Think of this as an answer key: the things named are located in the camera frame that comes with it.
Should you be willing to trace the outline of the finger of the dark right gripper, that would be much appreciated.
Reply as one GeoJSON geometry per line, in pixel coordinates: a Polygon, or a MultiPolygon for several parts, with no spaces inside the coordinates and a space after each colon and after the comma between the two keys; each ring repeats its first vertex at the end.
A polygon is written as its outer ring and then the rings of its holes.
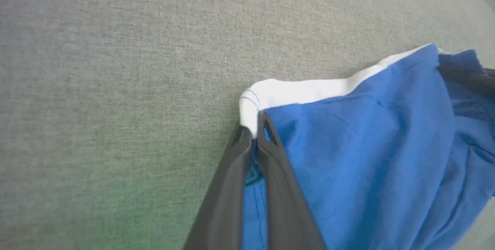
{"type": "Polygon", "coordinates": [[[466,68],[440,66],[439,72],[446,81],[451,81],[468,87],[484,97],[495,96],[495,70],[486,69],[487,74],[466,68]]]}

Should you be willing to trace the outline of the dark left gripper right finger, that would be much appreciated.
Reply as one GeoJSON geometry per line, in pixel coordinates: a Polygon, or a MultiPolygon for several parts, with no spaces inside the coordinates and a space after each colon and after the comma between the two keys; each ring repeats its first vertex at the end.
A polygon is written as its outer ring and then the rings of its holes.
{"type": "Polygon", "coordinates": [[[280,136],[265,111],[258,113],[258,153],[266,182],[268,249],[325,250],[280,136]]]}

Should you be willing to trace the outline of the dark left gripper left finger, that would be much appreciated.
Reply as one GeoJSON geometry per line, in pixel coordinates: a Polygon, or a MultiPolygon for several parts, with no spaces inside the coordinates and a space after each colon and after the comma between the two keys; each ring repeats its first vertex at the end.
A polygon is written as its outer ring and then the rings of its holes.
{"type": "Polygon", "coordinates": [[[244,190],[251,148],[251,132],[236,124],[184,243],[185,250],[242,249],[244,190]]]}

